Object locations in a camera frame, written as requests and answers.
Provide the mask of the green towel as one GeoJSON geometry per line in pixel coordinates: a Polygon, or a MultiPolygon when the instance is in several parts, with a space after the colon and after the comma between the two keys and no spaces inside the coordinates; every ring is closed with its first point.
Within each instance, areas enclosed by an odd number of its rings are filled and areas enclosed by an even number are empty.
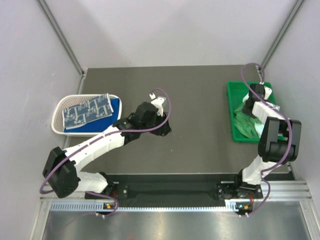
{"type": "Polygon", "coordinates": [[[258,122],[258,119],[242,113],[243,106],[244,103],[234,110],[234,126],[245,137],[249,139],[259,139],[260,137],[255,130],[255,123],[258,122]]]}

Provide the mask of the blue white patterned towel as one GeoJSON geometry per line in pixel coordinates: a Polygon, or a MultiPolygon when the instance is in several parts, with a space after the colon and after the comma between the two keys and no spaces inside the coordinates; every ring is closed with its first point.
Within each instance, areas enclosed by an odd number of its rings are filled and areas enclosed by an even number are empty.
{"type": "Polygon", "coordinates": [[[104,93],[64,108],[62,111],[63,126],[64,128],[82,127],[93,121],[110,117],[113,113],[110,96],[108,93],[104,93]]]}

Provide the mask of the pale mint towel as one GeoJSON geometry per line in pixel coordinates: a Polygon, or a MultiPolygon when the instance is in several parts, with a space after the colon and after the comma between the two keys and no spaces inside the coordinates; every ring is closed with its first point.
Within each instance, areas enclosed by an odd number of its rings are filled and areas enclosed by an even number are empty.
{"type": "Polygon", "coordinates": [[[257,123],[254,124],[254,128],[260,138],[267,120],[267,117],[274,117],[278,119],[284,119],[275,110],[280,110],[278,105],[271,102],[267,102],[268,106],[261,101],[256,101],[253,105],[252,115],[257,119],[257,123]]]}

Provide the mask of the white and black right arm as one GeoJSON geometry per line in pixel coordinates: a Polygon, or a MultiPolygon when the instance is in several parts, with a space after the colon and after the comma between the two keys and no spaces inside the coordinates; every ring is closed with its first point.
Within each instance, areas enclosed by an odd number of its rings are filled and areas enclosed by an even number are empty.
{"type": "Polygon", "coordinates": [[[271,171],[297,159],[300,147],[302,123],[290,120],[266,99],[264,84],[249,86],[244,112],[263,124],[258,143],[258,155],[242,169],[235,179],[233,192],[239,198],[255,193],[271,171]]]}

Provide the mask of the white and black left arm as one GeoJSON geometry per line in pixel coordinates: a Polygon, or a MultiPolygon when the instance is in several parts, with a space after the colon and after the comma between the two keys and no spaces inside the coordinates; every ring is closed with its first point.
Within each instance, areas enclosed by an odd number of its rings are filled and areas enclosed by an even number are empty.
{"type": "Polygon", "coordinates": [[[165,102],[164,97],[143,102],[129,117],[117,120],[98,135],[73,147],[52,149],[43,176],[56,196],[65,198],[74,192],[94,192],[109,198],[114,187],[107,175],[83,172],[82,169],[100,156],[139,139],[143,133],[161,137],[170,133],[165,102]]]}

